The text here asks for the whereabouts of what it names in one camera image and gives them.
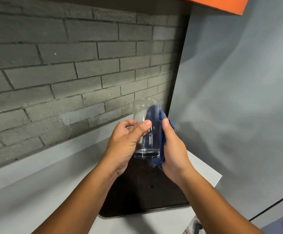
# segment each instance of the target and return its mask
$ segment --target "dark drying mat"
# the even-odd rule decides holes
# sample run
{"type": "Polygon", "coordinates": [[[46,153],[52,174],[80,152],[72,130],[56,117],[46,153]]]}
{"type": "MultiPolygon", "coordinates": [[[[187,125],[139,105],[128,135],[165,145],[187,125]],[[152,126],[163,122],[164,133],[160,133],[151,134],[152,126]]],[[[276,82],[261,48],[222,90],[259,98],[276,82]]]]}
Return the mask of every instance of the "dark drying mat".
{"type": "Polygon", "coordinates": [[[188,205],[181,189],[162,171],[132,157],[110,188],[99,214],[115,217],[188,205]]]}

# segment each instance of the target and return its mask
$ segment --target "gray brick wall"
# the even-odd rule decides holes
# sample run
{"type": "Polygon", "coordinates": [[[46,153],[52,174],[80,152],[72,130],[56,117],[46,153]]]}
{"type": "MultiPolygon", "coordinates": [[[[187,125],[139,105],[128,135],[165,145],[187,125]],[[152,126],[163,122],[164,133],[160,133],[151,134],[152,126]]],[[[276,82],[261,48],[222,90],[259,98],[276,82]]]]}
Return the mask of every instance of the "gray brick wall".
{"type": "Polygon", "coordinates": [[[0,0],[0,166],[132,113],[169,107],[188,18],[0,0]]]}

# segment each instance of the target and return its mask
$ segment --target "hand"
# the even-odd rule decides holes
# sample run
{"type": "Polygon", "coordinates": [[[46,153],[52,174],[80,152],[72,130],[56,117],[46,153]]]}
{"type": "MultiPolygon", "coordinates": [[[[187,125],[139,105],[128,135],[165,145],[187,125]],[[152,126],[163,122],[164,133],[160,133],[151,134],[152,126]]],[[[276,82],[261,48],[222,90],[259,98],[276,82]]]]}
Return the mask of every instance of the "hand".
{"type": "Polygon", "coordinates": [[[167,177],[179,185],[184,174],[194,168],[189,161],[185,144],[178,138],[167,118],[162,121],[162,129],[166,137],[165,162],[162,164],[162,168],[167,177]]]}
{"type": "Polygon", "coordinates": [[[120,176],[127,168],[128,161],[132,157],[136,143],[141,136],[151,127],[150,120],[146,120],[135,126],[137,121],[127,120],[120,122],[109,139],[104,160],[114,166],[116,173],[120,176]]]}

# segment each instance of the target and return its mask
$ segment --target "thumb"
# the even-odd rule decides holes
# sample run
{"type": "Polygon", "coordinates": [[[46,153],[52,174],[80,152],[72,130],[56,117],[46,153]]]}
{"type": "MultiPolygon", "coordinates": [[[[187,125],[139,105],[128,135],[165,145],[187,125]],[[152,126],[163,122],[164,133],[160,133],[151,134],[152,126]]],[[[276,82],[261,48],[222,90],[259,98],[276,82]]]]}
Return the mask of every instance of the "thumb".
{"type": "Polygon", "coordinates": [[[140,123],[131,133],[130,138],[133,141],[139,141],[139,139],[145,134],[151,127],[152,123],[150,120],[146,120],[140,123]]]}
{"type": "Polygon", "coordinates": [[[162,121],[162,129],[164,131],[166,141],[172,140],[173,137],[176,136],[176,133],[167,118],[164,118],[162,121]]]}

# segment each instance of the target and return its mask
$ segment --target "clear glass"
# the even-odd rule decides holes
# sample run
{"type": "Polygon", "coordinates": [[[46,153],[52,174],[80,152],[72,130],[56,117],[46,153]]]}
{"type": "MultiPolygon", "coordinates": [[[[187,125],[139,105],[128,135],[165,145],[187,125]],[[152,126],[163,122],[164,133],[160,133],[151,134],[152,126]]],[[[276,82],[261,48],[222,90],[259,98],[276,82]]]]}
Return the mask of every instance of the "clear glass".
{"type": "Polygon", "coordinates": [[[143,98],[133,103],[133,116],[138,126],[145,120],[152,122],[151,128],[136,144],[135,158],[148,159],[160,157],[160,105],[158,100],[143,98]]]}

